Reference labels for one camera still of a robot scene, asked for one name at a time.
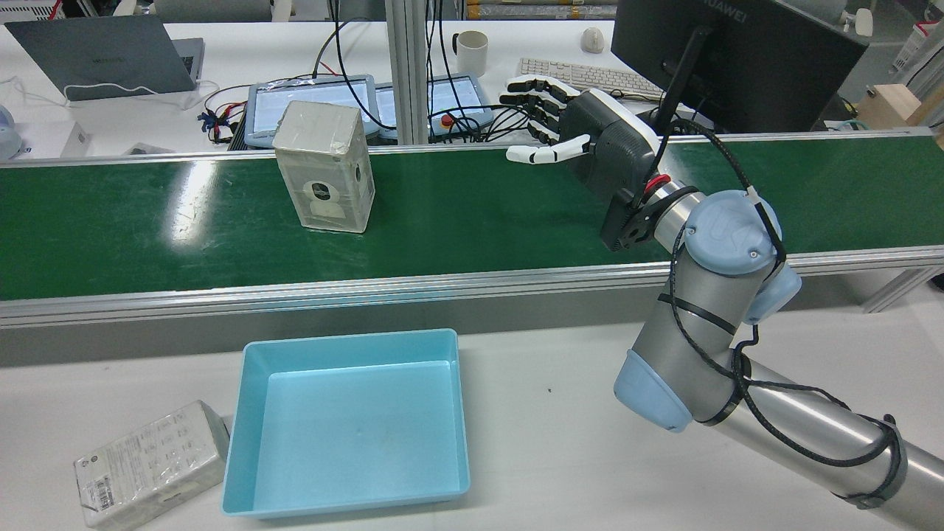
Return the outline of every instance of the gray laptop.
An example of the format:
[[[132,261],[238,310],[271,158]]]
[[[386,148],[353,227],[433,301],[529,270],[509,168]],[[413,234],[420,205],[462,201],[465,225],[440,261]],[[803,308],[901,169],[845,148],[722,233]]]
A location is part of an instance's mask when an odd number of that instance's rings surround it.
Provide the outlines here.
[[[9,22],[6,27],[67,99],[79,101],[194,89],[203,63],[203,39],[171,41],[158,17],[90,17]]]

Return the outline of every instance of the tablet screen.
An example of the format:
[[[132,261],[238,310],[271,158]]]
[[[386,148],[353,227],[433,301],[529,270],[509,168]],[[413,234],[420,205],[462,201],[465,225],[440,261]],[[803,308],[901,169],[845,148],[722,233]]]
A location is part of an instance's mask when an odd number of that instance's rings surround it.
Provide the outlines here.
[[[351,80],[351,86],[361,103],[367,107],[367,84],[363,80]],[[274,89],[259,88],[256,91],[256,110],[253,114],[254,127],[252,132],[271,131],[278,127],[278,120],[285,113],[291,101],[317,101],[334,103],[359,109],[357,101],[351,94],[347,84],[343,81],[336,83],[319,83],[317,85],[293,85]],[[370,120],[361,110],[364,122]]]
[[[456,93],[459,95],[459,101],[462,107],[476,107],[481,105],[479,94],[475,90],[475,85],[468,77],[455,77],[452,79],[456,85]],[[427,93],[429,101],[432,102],[433,118],[438,119],[442,114],[436,114],[439,111],[455,109],[456,96],[452,93],[452,87],[449,86],[448,79],[437,79],[430,85]],[[387,126],[396,125],[396,108],[394,107],[394,89],[377,90],[377,106],[380,111],[380,121]],[[474,109],[474,112],[481,112],[481,109]]]

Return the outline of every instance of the plastic tray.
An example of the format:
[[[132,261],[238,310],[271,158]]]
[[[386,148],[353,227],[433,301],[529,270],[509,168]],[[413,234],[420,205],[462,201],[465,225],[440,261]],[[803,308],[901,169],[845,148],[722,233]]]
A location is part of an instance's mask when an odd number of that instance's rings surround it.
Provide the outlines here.
[[[246,345],[223,512],[265,519],[461,496],[457,345],[452,330]]]

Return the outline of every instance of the box with label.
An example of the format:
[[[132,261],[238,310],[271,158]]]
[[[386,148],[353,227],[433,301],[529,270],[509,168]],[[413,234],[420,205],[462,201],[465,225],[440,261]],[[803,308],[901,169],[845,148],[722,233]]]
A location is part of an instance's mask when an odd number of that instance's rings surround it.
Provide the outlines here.
[[[127,531],[223,481],[229,434],[197,401],[75,462],[85,524]]]
[[[293,101],[272,146],[303,226],[364,232],[374,203],[374,174],[360,110]]]
[[[26,159],[72,159],[89,151],[89,134],[73,121],[18,123],[16,132],[23,147],[14,161]]]

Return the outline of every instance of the computer mouse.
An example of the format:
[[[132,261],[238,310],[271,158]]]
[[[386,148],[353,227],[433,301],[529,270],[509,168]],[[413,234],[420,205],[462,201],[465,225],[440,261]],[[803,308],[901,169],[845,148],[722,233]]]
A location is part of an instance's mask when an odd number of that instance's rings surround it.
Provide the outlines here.
[[[11,159],[20,151],[23,139],[13,130],[13,116],[0,106],[0,161]]]
[[[598,54],[606,47],[606,39],[598,27],[588,27],[581,35],[581,49],[584,52]]]

